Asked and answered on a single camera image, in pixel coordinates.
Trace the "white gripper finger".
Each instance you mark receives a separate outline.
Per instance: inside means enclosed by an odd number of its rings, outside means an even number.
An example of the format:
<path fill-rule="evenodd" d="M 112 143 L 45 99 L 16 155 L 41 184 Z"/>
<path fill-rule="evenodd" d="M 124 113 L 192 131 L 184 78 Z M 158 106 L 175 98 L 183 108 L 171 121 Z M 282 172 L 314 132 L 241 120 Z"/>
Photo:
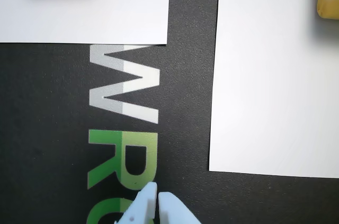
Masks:
<path fill-rule="evenodd" d="M 145 187 L 138 192 L 132 204 L 125 211 L 117 224 L 139 223 L 147 224 L 153 220 L 156 212 L 157 183 L 148 182 Z"/>
<path fill-rule="evenodd" d="M 190 209 L 171 192 L 160 192 L 158 205 L 161 224 L 201 224 Z"/>

